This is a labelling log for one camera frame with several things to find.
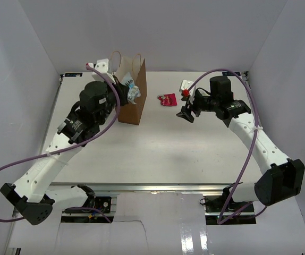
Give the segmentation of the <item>silver blue snack packet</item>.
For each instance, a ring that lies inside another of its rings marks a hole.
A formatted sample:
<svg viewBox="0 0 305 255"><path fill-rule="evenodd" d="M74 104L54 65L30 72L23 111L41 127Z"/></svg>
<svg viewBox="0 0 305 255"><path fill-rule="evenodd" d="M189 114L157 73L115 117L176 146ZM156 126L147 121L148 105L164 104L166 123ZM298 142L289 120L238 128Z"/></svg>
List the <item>silver blue snack packet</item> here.
<svg viewBox="0 0 305 255"><path fill-rule="evenodd" d="M127 93L127 100L136 105L137 103L135 100L141 96L141 92L139 87L135 84L133 77L131 76L130 72L128 72L122 79L121 83L125 85L129 91Z"/></svg>

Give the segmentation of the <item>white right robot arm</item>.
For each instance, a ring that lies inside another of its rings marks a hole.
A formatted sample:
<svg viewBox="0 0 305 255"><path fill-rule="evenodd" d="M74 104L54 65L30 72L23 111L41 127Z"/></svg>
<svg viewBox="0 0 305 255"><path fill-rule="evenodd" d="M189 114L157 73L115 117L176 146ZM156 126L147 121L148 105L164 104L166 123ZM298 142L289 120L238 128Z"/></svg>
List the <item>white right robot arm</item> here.
<svg viewBox="0 0 305 255"><path fill-rule="evenodd" d="M213 112L252 150L261 178L256 182L239 183L236 188L225 188L223 207L230 212L241 207L242 202L259 201L271 206L297 196L301 192L305 166L300 159L291 159L283 153L255 124L251 109L243 100L234 99L231 81L227 76L210 78L210 91L197 88L192 81L183 80L180 93L185 105L177 113L193 122L201 112Z"/></svg>

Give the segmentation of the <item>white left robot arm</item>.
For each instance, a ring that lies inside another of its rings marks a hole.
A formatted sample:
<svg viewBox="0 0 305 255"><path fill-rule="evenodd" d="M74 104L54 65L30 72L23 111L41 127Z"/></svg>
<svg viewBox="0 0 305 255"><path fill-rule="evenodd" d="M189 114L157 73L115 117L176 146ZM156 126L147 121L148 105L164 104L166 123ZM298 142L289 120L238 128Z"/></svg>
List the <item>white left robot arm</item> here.
<svg viewBox="0 0 305 255"><path fill-rule="evenodd" d="M112 110L128 104L129 86L118 81L110 88L105 81L86 84L65 120L57 128L43 158L13 184L5 183L1 193L31 225L48 218L55 208L70 213L89 212L95 206L95 193L84 184L61 191L48 188L89 139L100 133Z"/></svg>

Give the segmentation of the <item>red snack packet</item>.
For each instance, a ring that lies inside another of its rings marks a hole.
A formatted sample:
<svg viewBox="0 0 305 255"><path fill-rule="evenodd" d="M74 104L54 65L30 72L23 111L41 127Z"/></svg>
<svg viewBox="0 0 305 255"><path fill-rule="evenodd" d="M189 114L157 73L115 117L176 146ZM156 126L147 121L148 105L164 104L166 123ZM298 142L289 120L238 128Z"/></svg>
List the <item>red snack packet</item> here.
<svg viewBox="0 0 305 255"><path fill-rule="evenodd" d="M173 107L177 106L177 99L174 93L158 95L157 99L162 106Z"/></svg>

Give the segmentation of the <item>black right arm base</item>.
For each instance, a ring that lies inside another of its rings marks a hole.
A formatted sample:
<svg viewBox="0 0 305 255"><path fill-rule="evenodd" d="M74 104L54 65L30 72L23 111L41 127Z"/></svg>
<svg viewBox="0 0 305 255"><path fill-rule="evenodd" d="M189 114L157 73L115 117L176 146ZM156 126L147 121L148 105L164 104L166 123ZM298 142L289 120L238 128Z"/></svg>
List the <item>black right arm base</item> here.
<svg viewBox="0 0 305 255"><path fill-rule="evenodd" d="M218 195L208 195L200 199L199 203L204 207L206 225L217 225L225 199ZM247 205L247 202L229 203L223 213L222 220L233 214L238 209ZM248 205L243 211L224 223L224 225L249 225L256 224L255 210L253 205Z"/></svg>

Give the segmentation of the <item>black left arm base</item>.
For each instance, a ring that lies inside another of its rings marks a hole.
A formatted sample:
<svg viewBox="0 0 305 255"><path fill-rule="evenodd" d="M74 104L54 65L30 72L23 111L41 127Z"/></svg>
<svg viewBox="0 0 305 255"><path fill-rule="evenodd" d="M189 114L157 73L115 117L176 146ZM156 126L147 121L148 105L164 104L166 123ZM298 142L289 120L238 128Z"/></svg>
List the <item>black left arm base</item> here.
<svg viewBox="0 0 305 255"><path fill-rule="evenodd" d="M89 202L82 207L87 207L87 208L96 208L100 210L103 213L110 213L111 212L111 202L112 198L111 197L95 197L93 202ZM66 214L89 214L89 213L96 213L94 210L89 210L89 209L76 209L76 210L71 210L67 209L64 211Z"/></svg>

